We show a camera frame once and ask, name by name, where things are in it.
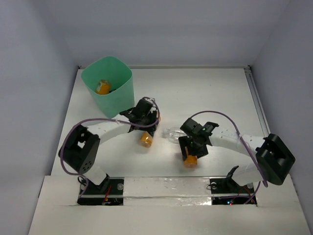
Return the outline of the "large clear water bottle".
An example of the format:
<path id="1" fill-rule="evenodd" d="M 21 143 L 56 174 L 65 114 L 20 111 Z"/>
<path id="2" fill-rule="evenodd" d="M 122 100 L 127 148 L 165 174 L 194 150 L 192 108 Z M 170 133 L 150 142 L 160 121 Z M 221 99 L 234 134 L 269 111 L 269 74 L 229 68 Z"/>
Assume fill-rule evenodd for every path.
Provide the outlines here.
<path id="1" fill-rule="evenodd" d="M 180 137 L 185 137 L 186 134 L 179 127 L 165 128 L 162 136 L 170 142 L 178 143 Z"/>

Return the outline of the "blue label yellow bottle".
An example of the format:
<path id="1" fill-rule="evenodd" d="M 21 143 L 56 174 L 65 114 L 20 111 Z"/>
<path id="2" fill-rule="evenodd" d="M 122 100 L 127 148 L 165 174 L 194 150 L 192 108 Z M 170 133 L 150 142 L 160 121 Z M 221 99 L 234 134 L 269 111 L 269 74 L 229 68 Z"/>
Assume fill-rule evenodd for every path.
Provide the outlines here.
<path id="1" fill-rule="evenodd" d="M 143 131 L 139 139 L 139 143 L 146 148 L 150 148 L 153 143 L 153 138 L 154 138 L 155 132 L 157 131 L 161 117 L 157 117 L 156 120 L 157 120 L 157 123 L 153 127 L 146 128 Z"/>

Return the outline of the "small orange juice bottle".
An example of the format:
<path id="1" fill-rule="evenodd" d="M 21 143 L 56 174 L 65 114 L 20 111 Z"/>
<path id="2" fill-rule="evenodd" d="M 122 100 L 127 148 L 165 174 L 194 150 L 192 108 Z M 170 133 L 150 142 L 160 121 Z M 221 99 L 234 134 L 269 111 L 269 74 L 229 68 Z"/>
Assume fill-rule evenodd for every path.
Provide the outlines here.
<path id="1" fill-rule="evenodd" d="M 190 155 L 188 148 L 185 147 L 186 159 L 183 161 L 186 168 L 196 168 L 198 165 L 198 158 L 196 156 Z"/>

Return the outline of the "short orange bottle yellow cap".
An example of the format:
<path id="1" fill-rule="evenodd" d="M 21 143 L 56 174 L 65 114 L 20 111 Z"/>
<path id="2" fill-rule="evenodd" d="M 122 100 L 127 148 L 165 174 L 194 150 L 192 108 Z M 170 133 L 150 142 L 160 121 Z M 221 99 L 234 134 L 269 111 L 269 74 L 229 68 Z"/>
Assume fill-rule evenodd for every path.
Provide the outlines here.
<path id="1" fill-rule="evenodd" d="M 95 92 L 99 95 L 107 95 L 110 93 L 111 84 L 109 81 L 101 79 L 97 85 Z"/>

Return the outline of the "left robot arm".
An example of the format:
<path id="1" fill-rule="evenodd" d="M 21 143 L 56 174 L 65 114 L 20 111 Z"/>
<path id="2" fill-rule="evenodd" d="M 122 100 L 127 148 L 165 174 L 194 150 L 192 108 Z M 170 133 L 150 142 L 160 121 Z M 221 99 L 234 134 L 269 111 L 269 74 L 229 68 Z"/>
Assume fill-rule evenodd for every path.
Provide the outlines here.
<path id="1" fill-rule="evenodd" d="M 104 193 L 109 187 L 109 176 L 95 165 L 99 146 L 115 137 L 132 131 L 155 132 L 160 122 L 160 111 L 154 98 L 143 97 L 133 107 L 114 118 L 89 118 L 72 127 L 64 139 L 58 156 L 63 171 L 82 178 L 83 190 L 92 187 Z"/>

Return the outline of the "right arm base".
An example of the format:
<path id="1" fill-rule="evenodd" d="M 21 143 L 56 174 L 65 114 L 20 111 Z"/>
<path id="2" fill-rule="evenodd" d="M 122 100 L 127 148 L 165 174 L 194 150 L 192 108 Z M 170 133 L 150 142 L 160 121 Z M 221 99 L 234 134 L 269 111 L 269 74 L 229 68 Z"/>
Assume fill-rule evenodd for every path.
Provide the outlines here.
<path id="1" fill-rule="evenodd" d="M 212 178 L 206 189 L 211 192 L 212 205 L 257 205 L 254 186 L 239 186 L 233 179 L 238 166 L 233 167 L 224 178 Z"/>

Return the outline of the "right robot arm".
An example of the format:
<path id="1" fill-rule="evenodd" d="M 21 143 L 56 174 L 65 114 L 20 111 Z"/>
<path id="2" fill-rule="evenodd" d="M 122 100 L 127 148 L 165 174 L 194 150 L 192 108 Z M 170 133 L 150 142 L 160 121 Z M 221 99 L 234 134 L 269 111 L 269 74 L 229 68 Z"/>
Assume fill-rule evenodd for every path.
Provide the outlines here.
<path id="1" fill-rule="evenodd" d="M 180 129 L 185 133 L 179 138 L 184 162 L 207 156 L 208 146 L 225 148 L 251 158 L 251 164 L 237 165 L 228 173 L 225 186 L 231 192 L 260 181 L 282 185 L 295 163 L 295 156 L 275 134 L 267 137 L 241 135 L 213 122 L 201 125 L 191 118 Z"/>

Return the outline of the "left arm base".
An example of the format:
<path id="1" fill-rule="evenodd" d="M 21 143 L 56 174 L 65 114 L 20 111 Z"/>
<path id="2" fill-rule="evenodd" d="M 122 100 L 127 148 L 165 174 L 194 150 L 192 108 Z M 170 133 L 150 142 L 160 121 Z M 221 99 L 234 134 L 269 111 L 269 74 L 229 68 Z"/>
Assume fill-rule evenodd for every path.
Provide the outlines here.
<path id="1" fill-rule="evenodd" d="M 81 181 L 77 203 L 82 206 L 122 206 L 124 202 L 124 177 L 107 177 L 97 186 L 91 181 L 86 187 L 86 181 Z"/>

